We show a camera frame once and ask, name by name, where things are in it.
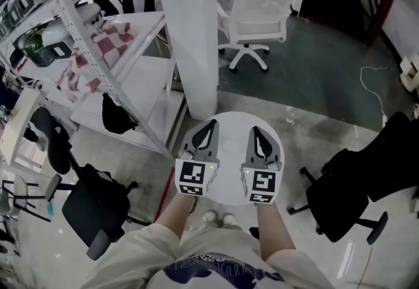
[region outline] floor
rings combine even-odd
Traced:
[[[228,8],[232,0],[219,1]],[[134,3],[140,9],[141,0]],[[226,51],[220,58],[217,112],[257,115],[278,133],[285,150],[285,170],[276,204],[296,247],[313,258],[336,288],[413,289],[419,267],[419,225],[416,215],[410,213],[412,189],[369,205],[364,218],[377,220],[383,211],[390,217],[373,247],[366,243],[368,229],[355,226],[333,244],[317,235],[309,212],[291,217],[285,210],[290,204],[298,207],[306,202],[308,182],[300,176],[300,167],[306,166],[318,176],[323,164],[336,152],[344,147],[352,150],[365,147],[376,136],[373,130],[381,127],[378,100],[359,82],[361,67],[387,67],[377,72],[367,69],[364,76],[365,84],[381,95],[387,114],[399,109],[410,111],[413,101],[398,83],[397,64],[381,41],[367,49],[331,28],[295,17],[288,24],[287,41],[282,45],[270,44],[271,53],[265,58],[270,66],[268,73],[262,73],[252,59],[244,58],[238,65],[238,73],[232,74],[228,63],[234,53]],[[196,124],[190,116],[185,117],[175,148]],[[71,142],[80,165],[90,163],[109,171],[126,185],[136,180],[139,188],[130,194],[131,215],[142,220],[154,219],[172,167],[170,161],[83,127]],[[48,161],[43,172],[48,176],[54,174]],[[75,183],[77,179],[70,172],[64,181]],[[48,180],[38,182],[40,190],[33,192],[41,193]],[[172,184],[164,206],[175,192]],[[8,256],[8,259],[30,288],[79,288],[95,266],[86,256],[86,246],[62,215],[66,197],[66,192],[56,194],[51,223],[25,213],[19,215],[17,233],[22,257]],[[46,215],[45,203],[39,201],[35,205]],[[245,231],[257,223],[253,205],[223,206],[200,199],[187,227],[197,227],[202,214],[209,209],[220,215],[233,213]],[[132,231],[141,227],[125,223],[123,228]]]
[[[233,0],[218,1],[225,10],[232,8]],[[219,32],[219,44],[222,43],[227,43],[227,38]],[[226,50],[220,55],[219,90],[380,130],[380,102],[362,87],[359,76],[363,67],[384,67],[363,70],[365,85],[381,97],[388,117],[396,111],[412,116],[415,99],[402,87],[398,63],[381,37],[367,48],[333,28],[290,16],[287,40],[266,44],[270,53],[259,54],[269,67],[268,73],[263,73],[248,55],[239,61],[238,72],[231,73],[228,65],[237,52]]]
[[[280,136],[285,150],[285,170],[276,203],[297,248],[314,259],[336,288],[409,288],[419,266],[419,225],[416,216],[409,213],[413,190],[407,189],[370,204],[364,218],[377,220],[385,210],[390,217],[382,236],[372,248],[366,243],[368,229],[354,227],[341,241],[333,244],[324,236],[317,235],[309,212],[291,217],[285,211],[289,204],[300,206],[305,202],[304,190],[308,182],[299,175],[301,166],[306,166],[318,176],[323,163],[337,151],[343,147],[361,149],[376,136],[374,131],[301,109],[227,92],[219,92],[218,100],[219,113],[243,111],[258,115]],[[188,115],[185,117],[176,146],[184,133],[196,123]],[[80,165],[91,163],[100,170],[109,171],[126,185],[132,180],[138,181],[140,188],[130,195],[131,215],[143,220],[154,218],[171,162],[159,154],[87,128],[81,128],[73,135],[72,144]],[[48,162],[44,164],[43,172],[53,175]],[[74,173],[64,176],[64,181],[74,183]],[[40,183],[41,189],[45,188],[48,180]],[[175,187],[172,185],[164,206],[174,194]],[[19,215],[18,239],[22,257],[10,259],[20,276],[33,288],[78,288],[95,265],[86,257],[87,248],[62,216],[60,208],[66,197],[65,191],[56,194],[52,223],[25,213]],[[45,212],[45,204],[41,201],[35,205],[40,213]],[[253,205],[223,206],[200,199],[187,226],[196,227],[208,209],[216,209],[220,215],[233,213],[245,231],[257,223]],[[126,223],[124,226],[125,231],[139,228],[135,224]]]

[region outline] chair armrest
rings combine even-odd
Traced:
[[[59,174],[55,174],[55,176],[51,179],[45,191],[45,199],[47,202],[50,202],[51,199],[54,198],[55,191],[57,191],[57,188],[61,184],[62,180],[63,179]]]
[[[87,251],[87,256],[96,261],[99,259],[103,253],[106,252],[109,245],[112,243],[112,239],[110,236],[104,231],[100,230],[98,234],[95,236],[92,244],[90,244],[89,249]]]
[[[373,229],[371,234],[367,237],[367,243],[373,244],[375,240],[381,235],[382,230],[385,228],[388,221],[388,214],[387,212],[383,213],[380,220],[377,223],[377,226]]]

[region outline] black bag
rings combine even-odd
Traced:
[[[124,134],[138,126],[124,108],[116,105],[107,93],[103,94],[102,121],[104,127],[115,134]]]

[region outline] cable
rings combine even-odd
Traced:
[[[359,74],[359,80],[361,81],[361,84],[362,84],[362,86],[364,87],[364,89],[365,89],[365,90],[367,90],[368,92],[370,92],[370,93],[374,94],[374,95],[378,98],[378,100],[380,101],[381,113],[382,113],[382,114],[383,114],[383,116],[386,118],[387,116],[386,116],[386,114],[384,113],[384,108],[383,108],[383,106],[382,106],[382,100],[381,100],[381,97],[380,97],[380,96],[379,96],[376,92],[374,92],[374,91],[370,90],[369,88],[367,88],[367,87],[365,86],[365,84],[364,84],[363,80],[362,80],[362,71],[363,71],[364,69],[371,69],[371,70],[385,70],[385,69],[388,69],[388,66],[386,66],[386,67],[371,67],[371,66],[364,66],[364,67],[362,67],[362,68],[361,68],[361,73]]]
[[[192,212],[194,212],[194,211],[195,211],[196,204],[198,204],[198,200],[199,200],[199,197],[195,196],[195,201],[194,201],[194,204],[192,205],[192,209],[191,209],[191,211],[189,212],[189,214],[191,214]]]

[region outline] chair base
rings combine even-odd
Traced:
[[[229,69],[231,72],[237,72],[236,66],[238,61],[243,57],[243,55],[248,54],[252,56],[262,68],[263,72],[268,71],[268,66],[262,60],[262,58],[255,52],[255,50],[263,49],[265,52],[269,52],[269,47],[267,45],[238,45],[238,44],[226,44],[226,45],[219,45],[218,50],[221,54],[224,53],[225,49],[235,49],[238,50],[238,54],[234,57],[233,61],[229,65]]]

